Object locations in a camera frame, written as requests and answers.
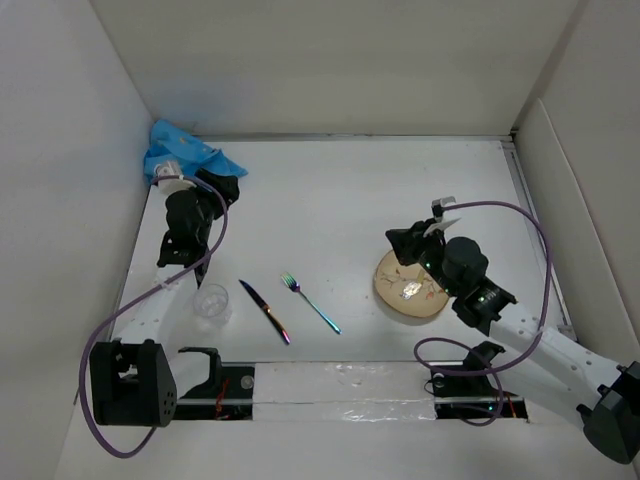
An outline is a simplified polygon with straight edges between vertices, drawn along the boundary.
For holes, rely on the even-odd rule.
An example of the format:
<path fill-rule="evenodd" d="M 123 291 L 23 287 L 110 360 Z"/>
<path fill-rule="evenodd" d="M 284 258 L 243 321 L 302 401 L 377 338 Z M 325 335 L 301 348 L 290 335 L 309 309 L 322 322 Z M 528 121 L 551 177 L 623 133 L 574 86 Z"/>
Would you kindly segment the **clear drinking glass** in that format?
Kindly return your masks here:
<path fill-rule="evenodd" d="M 204 332 L 226 326 L 232 315 L 227 290 L 214 283 L 202 284 L 196 291 L 193 301 L 196 326 Z"/>

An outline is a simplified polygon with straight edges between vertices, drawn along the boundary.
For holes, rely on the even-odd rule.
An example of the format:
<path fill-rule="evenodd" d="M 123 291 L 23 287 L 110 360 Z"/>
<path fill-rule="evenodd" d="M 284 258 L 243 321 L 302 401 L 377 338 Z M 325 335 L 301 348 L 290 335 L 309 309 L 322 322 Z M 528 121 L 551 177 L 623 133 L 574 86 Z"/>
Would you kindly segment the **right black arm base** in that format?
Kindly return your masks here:
<path fill-rule="evenodd" d="M 498 410 L 498 390 L 487 377 L 455 377 L 430 373 L 423 385 L 434 398 L 438 420 L 457 419 L 468 425 L 483 426 L 494 416 L 528 419 L 523 398 L 504 392 L 503 406 Z"/>

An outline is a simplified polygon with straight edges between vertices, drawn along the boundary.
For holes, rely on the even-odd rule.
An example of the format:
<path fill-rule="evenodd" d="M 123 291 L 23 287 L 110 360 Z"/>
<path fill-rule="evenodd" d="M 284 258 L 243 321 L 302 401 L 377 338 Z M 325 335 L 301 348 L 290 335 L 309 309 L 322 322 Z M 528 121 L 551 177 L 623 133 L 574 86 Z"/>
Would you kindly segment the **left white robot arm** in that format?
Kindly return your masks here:
<path fill-rule="evenodd" d="M 216 394 L 223 384 L 220 356 L 212 347 L 171 345 L 176 328 L 205 278 L 213 222 L 240 195 L 235 176 L 198 169 L 197 183 L 163 179 L 177 191 L 165 199 L 167 230 L 162 237 L 153 294 L 109 342 L 89 354 L 94 419 L 99 425 L 165 427 L 188 393 Z"/>

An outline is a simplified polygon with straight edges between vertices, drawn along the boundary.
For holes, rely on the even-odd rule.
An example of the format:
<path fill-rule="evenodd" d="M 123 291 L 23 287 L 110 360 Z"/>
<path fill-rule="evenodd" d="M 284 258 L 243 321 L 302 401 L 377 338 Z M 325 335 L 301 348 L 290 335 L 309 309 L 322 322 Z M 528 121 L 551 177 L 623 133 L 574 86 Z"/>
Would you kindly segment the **iridescent rainbow fork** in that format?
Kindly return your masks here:
<path fill-rule="evenodd" d="M 342 329 L 302 291 L 299 282 L 291 274 L 288 272 L 283 273 L 281 280 L 289 290 L 298 294 L 336 334 L 342 334 Z"/>

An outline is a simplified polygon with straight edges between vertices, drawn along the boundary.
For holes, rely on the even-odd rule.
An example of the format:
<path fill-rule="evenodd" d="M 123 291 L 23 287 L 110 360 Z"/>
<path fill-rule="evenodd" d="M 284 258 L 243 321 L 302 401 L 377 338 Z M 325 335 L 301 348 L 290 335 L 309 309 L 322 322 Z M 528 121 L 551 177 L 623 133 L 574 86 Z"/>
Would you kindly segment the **beige bird-pattern plate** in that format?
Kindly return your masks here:
<path fill-rule="evenodd" d="M 400 322 L 408 325 L 432 321 L 449 302 L 444 289 L 422 266 L 402 266 L 392 250 L 377 265 L 373 286 L 378 297 L 400 316 Z"/>

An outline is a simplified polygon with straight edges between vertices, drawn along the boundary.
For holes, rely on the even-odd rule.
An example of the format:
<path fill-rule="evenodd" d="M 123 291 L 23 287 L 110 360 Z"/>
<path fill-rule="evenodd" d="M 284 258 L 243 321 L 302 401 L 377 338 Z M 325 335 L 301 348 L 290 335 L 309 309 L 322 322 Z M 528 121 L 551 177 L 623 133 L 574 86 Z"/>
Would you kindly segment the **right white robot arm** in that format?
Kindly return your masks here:
<path fill-rule="evenodd" d="M 622 365 L 543 326 L 487 277 L 479 245 L 446 239 L 445 227 L 430 219 L 385 236 L 401 265 L 420 265 L 453 298 L 465 325 L 521 358 L 501 375 L 506 389 L 576 424 L 610 460 L 631 463 L 639 453 L 638 362 Z"/>

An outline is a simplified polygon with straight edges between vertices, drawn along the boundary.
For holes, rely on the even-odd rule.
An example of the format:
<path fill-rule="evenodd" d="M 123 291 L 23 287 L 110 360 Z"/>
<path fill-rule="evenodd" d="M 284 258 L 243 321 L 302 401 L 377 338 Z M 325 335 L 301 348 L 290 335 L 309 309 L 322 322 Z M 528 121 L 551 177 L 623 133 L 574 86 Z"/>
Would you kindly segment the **iridescent rainbow knife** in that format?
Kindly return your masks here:
<path fill-rule="evenodd" d="M 281 324 L 281 322 L 273 315 L 269 304 L 260 296 L 260 294 L 248 282 L 242 279 L 239 279 L 239 283 L 242 285 L 244 290 L 248 293 L 248 295 L 251 297 L 251 299 L 254 301 L 257 307 L 262 311 L 262 313 L 269 320 L 269 322 L 271 323 L 273 328 L 276 330 L 276 332 L 278 333 L 278 335 L 280 336 L 284 344 L 290 345 L 291 339 L 288 332 L 286 331 L 284 326 Z"/>

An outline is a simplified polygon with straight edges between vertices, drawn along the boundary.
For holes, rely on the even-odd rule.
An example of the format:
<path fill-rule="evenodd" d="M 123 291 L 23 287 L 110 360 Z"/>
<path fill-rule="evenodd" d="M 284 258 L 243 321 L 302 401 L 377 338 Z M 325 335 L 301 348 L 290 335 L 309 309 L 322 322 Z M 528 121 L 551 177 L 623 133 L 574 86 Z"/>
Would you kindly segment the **blue space-print placemat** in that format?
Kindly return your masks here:
<path fill-rule="evenodd" d="M 156 170 L 167 162 L 174 162 L 186 176 L 194 176 L 204 169 L 218 176 L 244 177 L 248 171 L 229 159 L 221 149 L 211 147 L 198 138 L 175 127 L 165 120 L 158 120 L 151 128 L 149 148 L 143 158 L 143 173 L 147 183 Z"/>

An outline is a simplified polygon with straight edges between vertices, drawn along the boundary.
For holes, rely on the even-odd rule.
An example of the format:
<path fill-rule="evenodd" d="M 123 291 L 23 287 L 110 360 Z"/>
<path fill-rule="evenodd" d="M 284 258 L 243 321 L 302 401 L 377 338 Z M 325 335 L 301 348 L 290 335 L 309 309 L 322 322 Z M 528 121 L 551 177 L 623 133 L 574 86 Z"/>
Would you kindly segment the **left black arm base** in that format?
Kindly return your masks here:
<path fill-rule="evenodd" d="M 216 385 L 195 387 L 178 401 L 174 420 L 251 420 L 254 385 L 254 364 L 223 364 Z"/>

